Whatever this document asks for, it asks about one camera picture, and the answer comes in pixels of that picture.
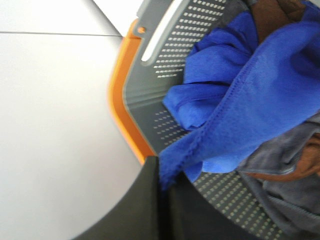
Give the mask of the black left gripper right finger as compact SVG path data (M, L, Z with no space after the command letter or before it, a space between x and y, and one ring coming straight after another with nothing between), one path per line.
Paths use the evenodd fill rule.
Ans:
M182 172L167 191L172 240L257 240L217 211Z

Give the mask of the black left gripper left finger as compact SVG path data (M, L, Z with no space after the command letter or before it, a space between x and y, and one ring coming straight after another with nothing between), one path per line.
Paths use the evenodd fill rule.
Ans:
M76 240L159 240L159 161L149 156L126 194Z

